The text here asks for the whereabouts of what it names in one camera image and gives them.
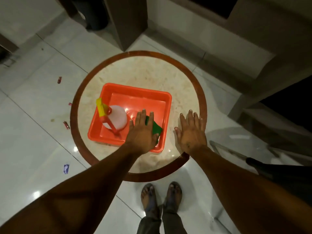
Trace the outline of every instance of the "tile floor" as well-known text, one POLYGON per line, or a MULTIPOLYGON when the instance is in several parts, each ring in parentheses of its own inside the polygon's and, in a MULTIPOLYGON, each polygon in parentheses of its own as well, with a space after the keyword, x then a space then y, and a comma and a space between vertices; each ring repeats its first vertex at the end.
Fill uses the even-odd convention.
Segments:
MULTIPOLYGON (((102 31, 101 36, 88 33, 80 24, 67 19, 0 75, 0 225, 53 186, 89 167, 62 122, 69 122, 68 103, 88 72, 122 52, 109 31, 102 31), (63 77, 61 84, 57 84, 59 76, 63 77), (70 165, 67 175, 62 171, 64 164, 70 165)), ((133 43, 131 50, 167 54, 193 71, 207 100, 208 140, 263 162, 271 160, 273 156, 263 141, 223 113, 239 94, 197 68, 203 56, 186 60, 145 34, 133 43)), ((153 182, 159 203, 173 180, 180 182, 183 189, 179 214, 188 233, 227 233, 213 219, 220 203, 193 159, 153 182)), ((122 183, 96 233, 136 233, 144 217, 140 203, 143 185, 122 183)))

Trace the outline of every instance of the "red wrapper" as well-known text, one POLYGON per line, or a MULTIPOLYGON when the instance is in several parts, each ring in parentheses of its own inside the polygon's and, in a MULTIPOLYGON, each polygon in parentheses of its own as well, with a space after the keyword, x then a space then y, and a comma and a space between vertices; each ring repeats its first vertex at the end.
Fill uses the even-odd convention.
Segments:
POLYGON ((64 126, 66 127, 66 129, 69 130, 70 127, 69 127, 69 125, 67 124, 67 122, 64 121, 63 123, 64 123, 64 126))

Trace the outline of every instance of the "orange tray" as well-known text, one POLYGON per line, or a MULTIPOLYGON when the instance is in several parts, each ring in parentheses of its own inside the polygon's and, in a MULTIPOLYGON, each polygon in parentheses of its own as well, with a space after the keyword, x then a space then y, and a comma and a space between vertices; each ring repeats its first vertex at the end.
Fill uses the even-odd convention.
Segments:
POLYGON ((99 98, 102 98, 102 102, 109 106, 118 105, 123 107, 127 113, 128 122, 126 127, 119 131, 119 135, 115 135, 110 129, 103 126, 96 108, 88 131, 88 138, 90 140, 122 145, 129 132, 130 119, 135 121, 137 112, 146 109, 147 115, 150 112, 154 112, 154 121, 163 129, 158 144, 151 152, 160 153, 163 150, 171 107, 171 94, 168 92, 107 83, 103 86, 99 98))

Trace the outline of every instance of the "foot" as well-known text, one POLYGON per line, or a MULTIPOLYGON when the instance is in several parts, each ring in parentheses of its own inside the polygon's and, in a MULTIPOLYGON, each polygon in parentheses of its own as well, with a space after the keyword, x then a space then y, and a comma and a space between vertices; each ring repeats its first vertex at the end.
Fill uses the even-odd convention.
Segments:
POLYGON ((146 184, 141 192, 141 201, 146 216, 159 218, 155 188, 151 183, 146 184))
POLYGON ((182 190, 177 182, 171 182, 167 191, 167 196, 165 202, 163 203, 163 208, 165 210, 170 210, 172 212, 177 212, 179 205, 182 200, 182 190))

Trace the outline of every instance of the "trousers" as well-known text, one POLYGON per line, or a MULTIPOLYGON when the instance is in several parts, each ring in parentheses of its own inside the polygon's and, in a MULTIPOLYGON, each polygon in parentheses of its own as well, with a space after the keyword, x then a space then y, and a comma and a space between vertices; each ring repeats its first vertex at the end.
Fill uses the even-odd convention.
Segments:
MULTIPOLYGON (((165 210, 163 213, 163 227, 165 234, 187 234, 182 220, 176 212, 165 210)), ((153 215, 146 215, 138 225, 137 234, 159 234, 161 220, 153 215)))

